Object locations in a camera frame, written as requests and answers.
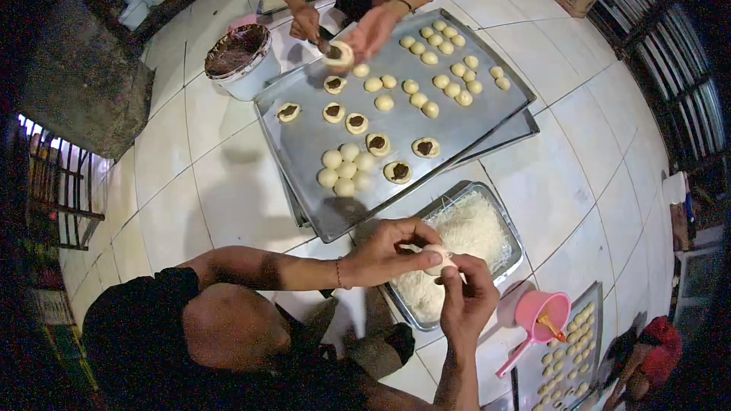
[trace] chocolate filling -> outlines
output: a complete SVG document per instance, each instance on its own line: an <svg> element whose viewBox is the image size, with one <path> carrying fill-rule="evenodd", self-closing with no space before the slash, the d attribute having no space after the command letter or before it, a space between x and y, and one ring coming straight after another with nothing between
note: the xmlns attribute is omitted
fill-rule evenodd
<svg viewBox="0 0 731 411"><path fill-rule="evenodd" d="M348 119L348 123L352 125L353 127L360 127L363 124L363 120L365 120L363 116L353 116L352 118Z"/></svg>
<svg viewBox="0 0 731 411"><path fill-rule="evenodd" d="M402 179L409 174L409 168L402 163L397 163L393 168L393 179Z"/></svg>
<svg viewBox="0 0 731 411"><path fill-rule="evenodd" d="M416 149L418 152L422 153L425 156L428 156L431 152L431 149L434 147L431 142L421 142L416 146Z"/></svg>
<svg viewBox="0 0 731 411"><path fill-rule="evenodd" d="M383 137L376 137L375 139L370 140L369 146L371 148L377 148L378 150L380 150L383 146L385 146L385 144L386 141L383 139Z"/></svg>
<svg viewBox="0 0 731 411"><path fill-rule="evenodd" d="M296 109L297 109L297 105L289 105L284 110L279 112L279 114L277 114L277 117L281 118L282 116L290 116L295 113Z"/></svg>

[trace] dough ball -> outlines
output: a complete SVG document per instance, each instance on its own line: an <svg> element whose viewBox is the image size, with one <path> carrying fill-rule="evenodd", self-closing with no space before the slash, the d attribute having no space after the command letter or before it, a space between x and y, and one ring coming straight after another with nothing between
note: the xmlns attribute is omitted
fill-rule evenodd
<svg viewBox="0 0 731 411"><path fill-rule="evenodd" d="M501 68L501 67L498 67L498 66L496 65L495 67L492 67L492 68L490 69L490 75L492 75L492 76L493 76L493 78L495 78L495 79L498 79L498 78L502 78L502 77L503 77L503 75L504 75L504 73L503 73L503 71L502 71L502 68Z"/></svg>
<svg viewBox="0 0 731 411"><path fill-rule="evenodd" d="M343 87L348 84L348 80L339 76L329 76L324 79L324 90L333 96L339 94Z"/></svg>
<svg viewBox="0 0 731 411"><path fill-rule="evenodd" d="M411 48L411 45L413 45L415 41L416 39L414 37L407 35L406 37L399 40L398 44L400 44L404 48Z"/></svg>
<svg viewBox="0 0 731 411"><path fill-rule="evenodd" d="M412 94L412 96L409 98L409 103L417 108L421 108L424 106L424 104L426 104L427 100L429 99L426 98L425 93L417 92L416 94Z"/></svg>
<svg viewBox="0 0 731 411"><path fill-rule="evenodd" d="M472 105L472 94L467 91L460 91L455 97L455 100L462 106L470 106Z"/></svg>
<svg viewBox="0 0 731 411"><path fill-rule="evenodd" d="M507 78L498 78L495 80L495 85L504 91L510 89L510 81Z"/></svg>
<svg viewBox="0 0 731 411"><path fill-rule="evenodd" d="M338 172L340 178L351 179L355 175L355 172L358 171L358 167L352 162L343 162L335 171Z"/></svg>
<svg viewBox="0 0 731 411"><path fill-rule="evenodd" d="M427 117L435 119L439 115L439 106L430 100L426 104L421 105L421 111Z"/></svg>
<svg viewBox="0 0 731 411"><path fill-rule="evenodd" d="M418 56L419 54L422 54L424 51L426 51L426 46L424 46L424 43L417 41L409 47L409 51Z"/></svg>
<svg viewBox="0 0 731 411"><path fill-rule="evenodd" d="M352 162L360 153L361 148L355 143L345 143L340 146L340 155L343 157L343 162Z"/></svg>
<svg viewBox="0 0 731 411"><path fill-rule="evenodd" d="M393 108L393 99L391 96L383 95L376 97L376 108L381 110L382 112L387 112L391 108Z"/></svg>
<svg viewBox="0 0 731 411"><path fill-rule="evenodd" d="M467 43L462 35L455 35L452 37L452 43L455 44L455 46L464 46L465 43Z"/></svg>
<svg viewBox="0 0 731 411"><path fill-rule="evenodd" d="M482 92L482 83L480 83L476 79L473 79L472 81L467 83L467 90L473 94L480 94Z"/></svg>
<svg viewBox="0 0 731 411"><path fill-rule="evenodd" d="M419 34L424 38L429 38L434 35L434 29L432 29L431 27L422 27L419 31Z"/></svg>
<svg viewBox="0 0 731 411"><path fill-rule="evenodd" d="M358 170L370 171L376 165L376 158L368 152L361 152L355 156L353 163L358 167Z"/></svg>
<svg viewBox="0 0 731 411"><path fill-rule="evenodd" d="M437 75L431 79L434 86L444 89L450 83L450 78L447 75Z"/></svg>
<svg viewBox="0 0 731 411"><path fill-rule="evenodd" d="M439 44L439 50L443 54L446 54L448 56L448 55L452 54L455 51L455 46L452 45L452 43L450 43L448 41L445 41L445 42Z"/></svg>
<svg viewBox="0 0 731 411"><path fill-rule="evenodd" d="M365 147L377 158L382 158L391 152L391 142L385 133L369 133L365 137Z"/></svg>
<svg viewBox="0 0 731 411"><path fill-rule="evenodd" d="M439 63L439 58L433 52L426 51L421 55L421 62L424 62L426 65L436 65Z"/></svg>
<svg viewBox="0 0 731 411"><path fill-rule="evenodd" d="M365 80L365 83L363 83L363 87L368 92L376 92L383 87L383 81L381 81L380 78L368 78Z"/></svg>
<svg viewBox="0 0 731 411"><path fill-rule="evenodd" d="M472 70L467 70L464 75L462 75L462 79L465 83L474 81L475 78L477 78L477 74Z"/></svg>
<svg viewBox="0 0 731 411"><path fill-rule="evenodd" d="M338 172L333 169L322 169L317 174L317 182L328 189L332 189L336 181L338 181Z"/></svg>
<svg viewBox="0 0 731 411"><path fill-rule="evenodd" d="M475 56L467 56L464 58L464 65L471 68L472 70L476 69L479 64L480 62Z"/></svg>
<svg viewBox="0 0 731 411"><path fill-rule="evenodd" d="M454 98L457 97L457 94L459 94L461 90L462 89L459 87L459 84L450 81L447 87L444 88L444 94L446 94L447 97Z"/></svg>
<svg viewBox="0 0 731 411"><path fill-rule="evenodd" d="M322 155L322 164L325 169L337 169L343 163L343 156L338 150L325 151Z"/></svg>
<svg viewBox="0 0 731 411"><path fill-rule="evenodd" d="M440 34L434 34L427 40L430 45L432 46L439 46L444 41L444 38Z"/></svg>
<svg viewBox="0 0 731 411"><path fill-rule="evenodd" d="M355 185L350 178L338 178L334 190L338 197L352 197L355 194Z"/></svg>
<svg viewBox="0 0 731 411"><path fill-rule="evenodd" d="M355 172L355 175L353 175L353 186L355 187L355 190L357 191L366 191L370 189L370 185L372 184L372 181L370 180L370 176L362 170L358 170Z"/></svg>
<svg viewBox="0 0 731 411"><path fill-rule="evenodd" d="M368 64L358 64L353 67L353 76L356 78L365 78L370 73L370 67Z"/></svg>
<svg viewBox="0 0 731 411"><path fill-rule="evenodd" d="M435 139L418 139L412 143L412 151L420 158L434 159L439 155L439 143Z"/></svg>
<svg viewBox="0 0 731 411"><path fill-rule="evenodd" d="M384 75L381 77L381 81L383 82L383 87L386 89L393 89L396 87L396 78L393 78L390 75Z"/></svg>
<svg viewBox="0 0 731 411"><path fill-rule="evenodd" d="M433 267L429 267L428 269L424 270L424 273L428 274L432 277L438 277L442 274L442 269L444 267L453 266L457 268L454 262L452 262L452 253L447 251L447 248L442 246L441 244L427 244L422 251L434 251L438 252L440 255L442 255L442 263L439 265L435 265Z"/></svg>
<svg viewBox="0 0 731 411"><path fill-rule="evenodd" d="M368 118L362 114L351 113L345 118L345 128L353 135L363 133L368 130Z"/></svg>
<svg viewBox="0 0 731 411"><path fill-rule="evenodd" d="M277 110L276 117L281 122L288 123L300 115L301 109L302 108L300 108L297 104L284 104L279 107L279 110Z"/></svg>
<svg viewBox="0 0 731 411"><path fill-rule="evenodd" d="M397 185L405 185L411 180L412 168L406 162L397 160L387 164L383 168L383 175L390 182L396 183Z"/></svg>
<svg viewBox="0 0 731 411"><path fill-rule="evenodd" d="M467 71L467 68L458 62L456 64L452 64L452 66L450 67L450 70L452 70L452 73L454 75L459 76L461 78L462 75L464 75L464 73Z"/></svg>
<svg viewBox="0 0 731 411"><path fill-rule="evenodd" d="M444 30L442 31L442 34L444 34L444 36L447 38L452 38L452 37L456 37L457 35L459 35L457 33L457 30L453 27L445 27Z"/></svg>
<svg viewBox="0 0 731 411"><path fill-rule="evenodd" d="M345 108L336 102L330 102L322 109L322 117L330 124L340 123L345 117Z"/></svg>
<svg viewBox="0 0 731 411"><path fill-rule="evenodd" d="M419 90L419 84L412 79L404 81L404 92L406 94L414 94Z"/></svg>
<svg viewBox="0 0 731 411"><path fill-rule="evenodd" d="M340 50L340 57L337 59L330 59L329 57L323 56L322 61L325 65L332 67L350 67L353 65L355 56L353 55L353 49L348 43L344 41L330 41L330 46Z"/></svg>

